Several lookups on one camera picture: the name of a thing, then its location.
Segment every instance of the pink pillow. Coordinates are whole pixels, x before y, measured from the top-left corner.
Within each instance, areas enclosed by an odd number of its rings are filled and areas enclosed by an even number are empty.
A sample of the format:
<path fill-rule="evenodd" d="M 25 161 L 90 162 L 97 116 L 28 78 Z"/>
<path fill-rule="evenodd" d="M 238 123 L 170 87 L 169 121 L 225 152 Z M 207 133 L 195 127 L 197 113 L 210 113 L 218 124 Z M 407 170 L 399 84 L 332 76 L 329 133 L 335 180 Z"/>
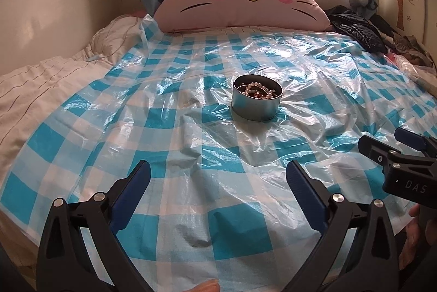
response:
<path fill-rule="evenodd" d="M 164 0 L 154 18 L 163 32 L 229 26 L 324 31 L 330 24 L 314 0 Z"/>

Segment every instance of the silver bolt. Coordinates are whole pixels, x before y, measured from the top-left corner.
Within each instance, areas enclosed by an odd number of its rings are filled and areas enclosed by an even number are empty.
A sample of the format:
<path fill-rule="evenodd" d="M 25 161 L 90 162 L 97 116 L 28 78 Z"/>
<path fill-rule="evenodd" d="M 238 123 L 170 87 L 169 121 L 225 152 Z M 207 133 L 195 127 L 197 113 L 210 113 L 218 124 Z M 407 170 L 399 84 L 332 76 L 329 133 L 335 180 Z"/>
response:
<path fill-rule="evenodd" d="M 53 205 L 55 207 L 60 207 L 64 203 L 64 200 L 62 198 L 56 198 L 56 200 L 53 201 Z"/>
<path fill-rule="evenodd" d="M 377 206 L 378 208 L 384 207 L 384 202 L 381 201 L 381 200 L 374 200 L 374 201 L 373 201 L 373 204 L 374 204 L 375 206 Z"/>
<path fill-rule="evenodd" d="M 335 202 L 340 203 L 340 202 L 343 202 L 343 201 L 344 201 L 344 196 L 343 196 L 342 194 L 335 193 L 335 194 L 332 195 L 332 199 L 333 199 Z"/>
<path fill-rule="evenodd" d="M 105 194 L 103 192 L 98 192 L 93 196 L 93 200 L 100 202 L 105 199 Z"/>

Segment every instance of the black whisker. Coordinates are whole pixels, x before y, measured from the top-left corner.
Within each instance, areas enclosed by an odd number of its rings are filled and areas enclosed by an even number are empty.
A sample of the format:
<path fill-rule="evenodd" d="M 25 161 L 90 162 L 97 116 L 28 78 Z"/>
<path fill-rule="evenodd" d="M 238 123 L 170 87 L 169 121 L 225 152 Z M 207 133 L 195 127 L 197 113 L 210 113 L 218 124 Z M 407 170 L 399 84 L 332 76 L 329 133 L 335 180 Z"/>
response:
<path fill-rule="evenodd" d="M 211 4 L 212 4 L 212 2 L 198 3 L 197 5 L 193 5 L 193 6 L 187 7 L 186 9 L 183 9 L 181 12 L 192 9 L 193 7 L 203 6 L 203 5 L 211 5 Z"/>
<path fill-rule="evenodd" d="M 314 6 L 312 3 L 309 3 L 309 2 L 307 2 L 307 1 L 296 1 L 296 2 L 306 3 L 307 5 Z"/>
<path fill-rule="evenodd" d="M 299 12 L 301 12 L 301 13 L 304 13 L 305 15 L 307 15 L 307 16 L 310 16 L 311 18 L 314 18 L 313 16 L 311 16 L 309 13 L 306 13 L 306 12 L 304 12 L 304 11 L 301 11 L 301 10 L 298 10 L 298 9 L 292 9 L 292 10 L 295 10 L 295 11 L 299 11 Z"/>

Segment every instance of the bed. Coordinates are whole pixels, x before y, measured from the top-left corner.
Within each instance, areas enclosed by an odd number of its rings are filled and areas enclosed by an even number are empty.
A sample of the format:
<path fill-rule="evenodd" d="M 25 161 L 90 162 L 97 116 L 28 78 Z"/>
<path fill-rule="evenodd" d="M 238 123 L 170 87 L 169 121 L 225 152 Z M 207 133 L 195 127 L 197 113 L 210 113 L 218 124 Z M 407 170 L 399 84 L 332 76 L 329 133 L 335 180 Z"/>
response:
<path fill-rule="evenodd" d="M 357 142 L 367 134 L 414 153 L 394 130 L 436 136 L 436 100 L 383 54 L 322 32 L 329 20 L 314 0 L 209 1 L 165 0 L 154 18 L 114 20 L 72 59 L 0 78 L 0 238 L 17 265 L 34 265 L 53 200 L 106 192 L 140 160 L 152 180 L 117 237 L 154 290 L 214 278 L 223 291 L 282 289 L 320 238 L 286 183 L 291 160 L 331 193 L 382 199 L 395 233 L 407 224 L 412 203 L 382 190 L 381 167 Z M 258 1 L 262 12 L 251 12 Z M 284 89 L 272 120 L 232 111 L 233 80 L 247 73 Z"/>

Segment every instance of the blue gripper pad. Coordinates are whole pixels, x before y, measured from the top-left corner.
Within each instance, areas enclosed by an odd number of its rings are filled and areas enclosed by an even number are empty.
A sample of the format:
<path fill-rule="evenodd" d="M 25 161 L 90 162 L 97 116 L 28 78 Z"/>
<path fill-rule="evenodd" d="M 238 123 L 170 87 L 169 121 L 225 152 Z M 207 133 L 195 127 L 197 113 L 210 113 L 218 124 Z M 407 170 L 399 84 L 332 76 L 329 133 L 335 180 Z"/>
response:
<path fill-rule="evenodd" d="M 407 131 L 401 127 L 395 130 L 395 139 L 419 152 L 427 149 L 427 144 L 421 135 Z"/>
<path fill-rule="evenodd" d="M 322 182 L 311 179 L 299 163 L 294 161 L 288 163 L 285 176 L 309 225 L 323 235 L 328 228 L 328 208 L 311 185 L 310 180 L 320 183 L 326 192 L 328 192 L 327 189 Z"/>
<path fill-rule="evenodd" d="M 114 235 L 126 228 L 150 183 L 151 170 L 147 161 L 140 161 L 126 179 L 127 184 L 114 202 L 111 211 L 109 228 Z"/>

